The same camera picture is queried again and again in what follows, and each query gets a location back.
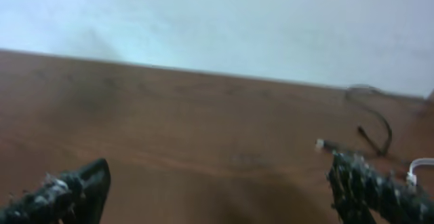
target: white cable connector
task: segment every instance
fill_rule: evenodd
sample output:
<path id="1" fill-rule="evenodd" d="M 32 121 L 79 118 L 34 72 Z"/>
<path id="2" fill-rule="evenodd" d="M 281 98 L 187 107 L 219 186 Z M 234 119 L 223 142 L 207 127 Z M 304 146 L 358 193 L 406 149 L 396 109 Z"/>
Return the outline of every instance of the white cable connector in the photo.
<path id="1" fill-rule="evenodd" d="M 407 173 L 407 185 L 414 190 L 416 190 L 416 186 L 418 184 L 417 177 L 413 173 L 414 169 L 418 166 L 434 166 L 434 158 L 420 158 L 417 160 L 413 160 L 413 162 L 410 164 L 410 169 Z"/>

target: wood grain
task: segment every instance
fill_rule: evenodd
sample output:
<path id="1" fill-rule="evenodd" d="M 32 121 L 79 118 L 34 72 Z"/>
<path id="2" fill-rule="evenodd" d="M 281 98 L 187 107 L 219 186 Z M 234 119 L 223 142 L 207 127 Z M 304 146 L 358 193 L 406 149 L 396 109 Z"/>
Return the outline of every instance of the wood grain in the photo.
<path id="1" fill-rule="evenodd" d="M 359 124 L 385 138 L 330 88 L 6 51 L 0 75 L 1 203 L 46 171 L 105 157 L 103 223 L 337 223 L 324 177 L 332 157 L 314 142 L 368 150 Z M 391 153 L 434 156 L 430 105 L 360 99 L 391 122 Z M 429 175 L 421 181 L 434 189 Z"/>

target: black cable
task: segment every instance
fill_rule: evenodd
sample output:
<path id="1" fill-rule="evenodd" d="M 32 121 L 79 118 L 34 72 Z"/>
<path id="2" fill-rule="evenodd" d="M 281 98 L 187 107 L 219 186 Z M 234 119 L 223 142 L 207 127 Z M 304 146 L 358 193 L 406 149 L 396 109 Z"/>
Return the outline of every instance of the black cable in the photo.
<path id="1" fill-rule="evenodd" d="M 369 92 L 370 94 L 381 94 L 386 95 L 384 92 L 381 92 L 380 90 L 373 88 L 373 87 L 352 87 L 348 88 L 345 92 L 345 99 L 349 102 L 352 102 L 353 104 L 357 105 L 358 107 L 362 108 L 363 110 L 375 115 L 385 126 L 387 130 L 387 138 L 384 141 L 382 147 L 378 146 L 378 143 L 375 143 L 374 140 L 372 140 L 368 134 L 366 133 L 365 129 L 362 126 L 357 127 L 358 133 L 369 143 L 371 148 L 375 151 L 377 156 L 384 157 L 389 153 L 389 148 L 392 144 L 393 140 L 393 131 L 389 124 L 389 122 L 384 118 L 384 116 L 379 113 L 378 111 L 371 109 L 369 106 L 363 104 L 357 99 L 353 98 L 353 92 L 357 90 L 363 90 L 364 92 Z"/>

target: wall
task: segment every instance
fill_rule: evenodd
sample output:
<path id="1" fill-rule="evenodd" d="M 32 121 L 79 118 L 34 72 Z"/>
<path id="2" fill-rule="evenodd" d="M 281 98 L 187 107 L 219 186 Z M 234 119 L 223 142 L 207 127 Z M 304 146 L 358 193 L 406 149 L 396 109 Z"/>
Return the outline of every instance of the wall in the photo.
<path id="1" fill-rule="evenodd" d="M 428 96 L 434 0 L 0 0 L 0 47 Z"/>

